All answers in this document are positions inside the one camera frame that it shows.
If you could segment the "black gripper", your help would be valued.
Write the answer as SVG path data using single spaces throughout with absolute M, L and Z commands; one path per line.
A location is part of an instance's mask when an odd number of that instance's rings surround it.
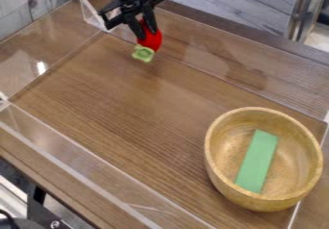
M 157 33 L 158 26 L 154 15 L 154 7 L 165 0 L 113 0 L 98 12 L 112 30 L 120 24 L 126 24 L 137 38 L 145 40 L 148 32 Z

